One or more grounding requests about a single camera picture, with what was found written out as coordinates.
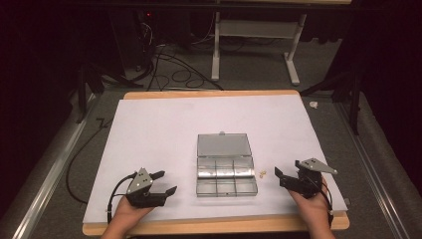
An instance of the white paper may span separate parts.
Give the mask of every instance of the white paper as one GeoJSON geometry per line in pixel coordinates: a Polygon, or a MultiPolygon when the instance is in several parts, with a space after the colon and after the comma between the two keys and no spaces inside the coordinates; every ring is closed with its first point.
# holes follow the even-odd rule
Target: white paper
{"type": "MultiPolygon", "coordinates": [[[[177,186],[165,206],[143,221],[197,219],[297,213],[287,190],[280,186],[275,166],[297,177],[295,160],[315,157],[326,163],[316,133],[298,95],[122,100],[105,152],[84,223],[106,222],[112,190],[141,167],[164,170],[151,192],[177,186]],[[197,137],[201,133],[246,133],[254,157],[257,196],[198,198],[196,196],[197,137]],[[267,173],[260,178],[261,171],[267,173]]],[[[324,173],[333,210],[347,210],[330,174],[324,173]]],[[[117,193],[125,193],[129,181],[117,193]]],[[[115,210],[119,196],[113,201],[115,210]]]]}

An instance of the small object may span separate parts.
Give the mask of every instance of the small object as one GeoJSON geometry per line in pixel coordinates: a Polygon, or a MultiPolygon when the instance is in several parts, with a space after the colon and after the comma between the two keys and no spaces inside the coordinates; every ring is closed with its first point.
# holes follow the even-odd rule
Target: small object
{"type": "Polygon", "coordinates": [[[260,178],[264,178],[264,175],[266,175],[266,174],[267,174],[266,170],[260,171],[260,178]]]}
{"type": "Polygon", "coordinates": [[[310,102],[310,107],[317,109],[317,102],[310,102]]]}

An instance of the metal box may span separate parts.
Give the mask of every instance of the metal box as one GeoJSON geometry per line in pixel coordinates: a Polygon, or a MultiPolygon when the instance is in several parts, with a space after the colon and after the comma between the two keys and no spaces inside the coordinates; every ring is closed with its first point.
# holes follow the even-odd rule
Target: metal box
{"type": "Polygon", "coordinates": [[[255,196],[254,160],[245,133],[198,135],[198,197],[255,196]]]}

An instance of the hand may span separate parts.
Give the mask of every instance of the hand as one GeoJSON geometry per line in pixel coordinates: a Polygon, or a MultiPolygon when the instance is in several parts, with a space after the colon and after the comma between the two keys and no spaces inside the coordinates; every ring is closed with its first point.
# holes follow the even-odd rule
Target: hand
{"type": "Polygon", "coordinates": [[[121,239],[132,229],[146,214],[154,208],[136,208],[132,207],[125,196],[120,199],[114,217],[108,225],[102,239],[121,239]]]}
{"type": "MultiPolygon", "coordinates": [[[[288,191],[298,204],[299,212],[307,224],[311,238],[334,238],[328,223],[328,205],[322,194],[319,192],[314,197],[306,199],[297,192],[288,191]]],[[[322,191],[326,194],[325,186],[322,186],[322,191]]]]}

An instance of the gray carpet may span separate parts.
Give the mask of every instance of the gray carpet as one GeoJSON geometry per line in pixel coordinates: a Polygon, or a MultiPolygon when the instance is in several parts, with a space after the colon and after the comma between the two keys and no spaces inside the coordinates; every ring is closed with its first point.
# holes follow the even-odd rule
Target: gray carpet
{"type": "MultiPolygon", "coordinates": [[[[268,44],[264,40],[253,40],[254,44],[246,44],[240,50],[236,43],[223,45],[225,51],[221,54],[220,81],[218,84],[225,90],[272,90],[295,89],[298,91],[321,81],[329,67],[339,43],[319,45],[316,42],[300,43],[295,55],[295,64],[302,81],[299,87],[291,86],[282,54],[289,49],[289,41],[276,41],[268,44]]],[[[211,50],[192,48],[183,50],[176,47],[166,47],[162,53],[176,56],[201,72],[204,76],[211,75],[211,50]]],[[[171,76],[181,68],[173,63],[159,61],[157,75],[171,76]]],[[[175,79],[186,79],[187,73],[175,74],[175,79]]],[[[147,86],[150,79],[144,80],[147,86]]],[[[164,86],[167,80],[158,78],[159,84],[154,82],[152,87],[157,90],[164,86]]],[[[170,80],[167,88],[184,88],[185,82],[170,80]]],[[[200,88],[215,89],[210,83],[200,88]]],[[[87,125],[78,140],[75,155],[89,138],[99,130],[98,119],[111,120],[118,100],[122,99],[128,88],[106,86],[98,105],[88,118],[87,125]]],[[[377,198],[368,183],[359,153],[350,137],[347,127],[337,112],[336,106],[327,96],[327,92],[308,98],[303,98],[310,115],[316,135],[321,144],[328,164],[339,171],[334,177],[342,195],[350,201],[347,215],[350,227],[347,230],[335,231],[337,238],[394,238],[385,216],[379,207],[377,198]],[[318,108],[309,107],[310,101],[318,101],[318,108]]],[[[363,98],[359,112],[359,132],[361,140],[371,157],[374,165],[379,168],[379,176],[385,182],[387,191],[391,195],[399,215],[409,233],[410,238],[422,235],[422,202],[414,186],[410,183],[406,173],[394,156],[388,142],[373,118],[370,107],[363,98]]],[[[96,136],[79,152],[72,164],[69,179],[71,188],[78,197],[88,200],[98,166],[106,144],[109,127],[98,132],[96,136]]],[[[52,163],[40,160],[40,164],[49,167],[52,163]]],[[[37,185],[41,185],[41,178],[45,171],[38,172],[37,185]]],[[[44,214],[42,215],[32,238],[85,238],[82,233],[82,220],[86,205],[74,200],[66,189],[66,174],[61,178],[44,214]]],[[[20,197],[31,198],[36,191],[21,192],[20,197]]],[[[22,215],[31,200],[17,199],[8,218],[1,222],[0,238],[11,238],[16,231],[22,215]]],[[[193,235],[193,236],[165,236],[144,238],[307,238],[306,232],[298,233],[264,233],[264,234],[235,234],[235,235],[193,235]]]]}

